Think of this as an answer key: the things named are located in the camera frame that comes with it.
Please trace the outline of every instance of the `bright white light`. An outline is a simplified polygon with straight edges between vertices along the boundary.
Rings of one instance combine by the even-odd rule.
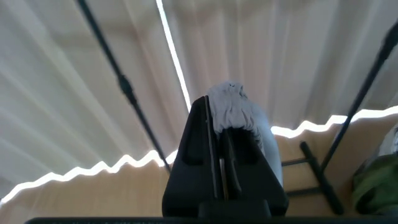
[[[393,115],[393,114],[398,114],[398,106],[393,106],[391,108],[388,108],[388,109],[382,110],[382,111],[361,110],[360,112],[356,113],[353,116],[353,119],[351,120],[351,122],[355,122],[361,118],[383,118],[385,116],[389,116],[389,115]],[[305,130],[314,131],[314,132],[327,131],[333,124],[344,123],[346,118],[347,118],[346,116],[332,115],[330,117],[330,119],[328,120],[328,122],[326,122],[326,124],[317,125],[317,124],[311,123],[309,121],[304,121],[296,130],[273,126],[273,127],[271,127],[271,131],[274,135],[279,135],[279,136],[283,136],[286,138],[294,138],[294,137],[297,137],[300,134],[302,134],[303,131],[305,131]],[[168,164],[173,163],[176,156],[177,156],[177,150],[172,152],[166,158],[166,162]],[[83,169],[81,167],[75,167],[71,171],[67,172],[65,175],[54,174],[51,172],[51,173],[46,174],[43,177],[39,178],[35,182],[25,182],[22,184],[18,184],[0,201],[0,206],[4,203],[10,201],[12,198],[14,198],[21,190],[38,187],[38,186],[43,185],[51,180],[57,180],[57,181],[64,182],[64,181],[72,180],[77,175],[88,175],[88,176],[96,175],[99,172],[101,172],[102,170],[106,170],[109,173],[114,174],[114,173],[117,173],[119,171],[120,167],[125,164],[130,164],[133,167],[142,167],[142,166],[146,165],[148,162],[150,162],[151,160],[154,160],[159,165],[159,167],[164,166],[164,163],[163,163],[162,159],[159,157],[158,153],[155,150],[151,150],[148,152],[148,154],[146,154],[139,161],[133,159],[129,155],[124,155],[112,167],[109,167],[108,165],[105,164],[105,162],[101,161],[101,162],[97,163],[95,166],[93,166],[93,168],[91,168],[91,169]]]
[[[188,113],[191,110],[191,101],[189,99],[188,89],[185,84],[184,75],[182,73],[180,61],[178,60],[177,52],[175,51],[174,42],[172,38],[172,33],[170,32],[169,23],[167,22],[166,13],[163,8],[162,0],[156,0],[157,9],[159,10],[160,19],[162,20],[164,34],[166,36],[167,44],[169,45],[170,53],[172,54],[172,59],[177,72],[178,80],[180,81],[180,86],[182,89],[182,94],[184,95],[185,103],[187,104]]]

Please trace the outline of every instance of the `corrugated ceiling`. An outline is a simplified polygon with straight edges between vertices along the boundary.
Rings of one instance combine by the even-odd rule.
[[[188,115],[156,2],[88,1],[166,155]],[[272,125],[346,114],[397,19],[396,0],[164,0],[190,101],[244,84]],[[398,52],[363,107],[398,105]],[[74,1],[0,1],[0,196],[153,147]]]

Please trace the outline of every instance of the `white cloth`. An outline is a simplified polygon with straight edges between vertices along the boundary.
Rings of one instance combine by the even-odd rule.
[[[240,83],[224,82],[211,87],[209,96],[213,129],[218,136],[224,129],[243,128],[251,131],[261,152],[283,186],[279,149],[268,119],[257,104],[251,102]]]

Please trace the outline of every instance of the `metal rod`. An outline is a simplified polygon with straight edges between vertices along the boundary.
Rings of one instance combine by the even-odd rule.
[[[333,187],[329,184],[324,173],[321,171],[318,161],[313,156],[309,146],[307,145],[306,142],[301,142],[300,148],[303,151],[304,156],[307,159],[310,159],[309,164],[311,166],[311,169],[312,169],[313,173],[315,174],[315,177],[317,178],[317,180],[319,182],[319,188],[321,189],[324,196],[328,200],[328,203],[329,203],[331,209],[334,211],[335,214],[338,214],[338,215],[343,214],[344,208],[341,205],[340,201],[338,200],[338,197],[335,194]]]
[[[369,91],[374,79],[376,78],[377,74],[379,73],[381,67],[383,66],[384,62],[387,60],[388,56],[394,49],[394,47],[397,45],[398,42],[398,22],[396,22],[392,28],[389,30],[389,32],[386,35],[386,38],[384,39],[384,44],[381,47],[377,58],[375,62],[373,63],[373,66],[371,70],[368,73],[368,76],[366,77],[364,83],[362,84],[362,87],[359,91],[359,93],[356,95],[356,98],[354,100],[354,103],[351,105],[351,108],[349,109],[347,119],[345,120],[343,127],[340,129],[340,132],[337,134],[335,140],[333,141],[328,154],[326,155],[325,159],[322,162],[321,165],[321,171],[324,172],[330,159],[332,158],[333,154],[335,153],[339,143],[343,139],[343,136],[345,132],[347,132],[349,123],[353,119],[353,116],[355,115],[356,111],[358,108],[361,106],[361,103],[366,96],[366,93]]]
[[[309,195],[309,194],[317,194],[317,193],[322,193],[321,188],[310,187],[307,189],[292,190],[290,192],[286,192],[287,196],[289,196],[289,197],[296,197],[296,196],[301,196],[301,195]]]
[[[296,165],[296,164],[301,164],[304,162],[310,162],[310,159],[295,159],[292,161],[286,161],[286,162],[282,162],[282,167],[283,166],[291,166],[291,165]]]
[[[87,5],[85,0],[77,0],[78,5],[80,6],[81,11],[83,12],[83,14],[86,17],[87,22],[89,23],[91,30],[93,31],[99,45],[101,46],[102,50],[104,51],[106,57],[109,60],[109,63],[111,64],[114,73],[116,74],[118,81],[119,81],[119,86],[120,89],[122,90],[122,92],[125,94],[126,98],[129,100],[130,104],[133,106],[133,108],[135,109],[139,120],[142,123],[142,126],[144,127],[146,133],[148,134],[150,140],[152,141],[157,153],[159,154],[160,158],[163,160],[166,169],[170,172],[171,168],[169,166],[169,164],[166,161],[166,158],[164,156],[164,153],[162,151],[162,149],[160,148],[160,144],[158,143],[158,141],[156,140],[156,137],[154,135],[154,133],[152,132],[144,114],[142,113],[142,110],[137,102],[137,98],[134,95],[134,91],[132,89],[132,86],[130,85],[129,80],[127,79],[127,77],[122,73],[118,63],[116,62],[115,58],[113,57],[113,54],[111,52],[111,49],[109,48],[104,35],[101,31],[101,28],[99,27],[99,25],[97,24],[97,22],[95,21],[94,16],[92,15],[89,6]]]

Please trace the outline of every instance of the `black cable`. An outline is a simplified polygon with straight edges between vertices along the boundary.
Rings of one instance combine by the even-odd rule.
[[[335,153],[340,141],[343,139],[343,136],[345,132],[348,129],[349,123],[351,122],[351,119],[355,115],[356,111],[358,110],[359,106],[361,106],[361,103],[363,99],[366,96],[366,93],[370,89],[374,79],[376,78],[377,74],[379,73],[381,67],[383,66],[384,62],[387,60],[387,58],[390,56],[392,50],[398,43],[398,21],[391,27],[389,32],[386,35],[386,38],[384,39],[384,44],[381,47],[376,61],[373,63],[372,69],[368,73],[368,77],[365,79],[365,82],[363,83],[358,95],[356,96],[354,103],[351,105],[351,108],[349,109],[347,119],[345,120],[343,127],[340,129],[340,132],[338,133],[337,137],[333,141],[333,144],[331,145],[328,154],[326,155],[325,159],[322,162],[321,169],[322,172],[325,171],[331,157]]]
[[[163,160],[166,169],[168,170],[168,172],[171,171],[171,168],[169,166],[169,164],[166,161],[166,158],[164,156],[164,153],[162,151],[162,149],[160,148],[159,143],[156,140],[156,137],[154,135],[154,133],[152,132],[147,120],[145,119],[144,114],[142,113],[142,110],[140,108],[140,106],[138,105],[137,102],[137,98],[134,96],[134,92],[132,89],[132,86],[130,85],[129,80],[127,79],[127,77],[125,75],[122,74],[122,71],[118,65],[118,63],[116,62],[115,58],[113,57],[113,54],[111,52],[111,49],[109,48],[103,33],[99,27],[99,25],[97,24],[97,22],[95,21],[94,16],[92,15],[90,8],[88,7],[87,3],[85,0],[77,0],[78,5],[80,6],[81,11],[83,12],[83,14],[86,17],[87,22],[89,23],[91,30],[93,31],[95,37],[97,38],[97,41],[99,43],[99,45],[101,46],[102,50],[104,51],[106,57],[109,60],[109,63],[111,64],[114,73],[116,74],[118,81],[119,81],[119,86],[120,89],[122,90],[122,92],[124,93],[124,95],[126,96],[126,98],[129,100],[130,104],[133,106],[133,108],[135,109],[138,118],[140,119],[146,133],[148,134],[150,140],[152,141],[152,143],[154,144],[154,147],[157,151],[157,153],[159,154],[160,158]]]

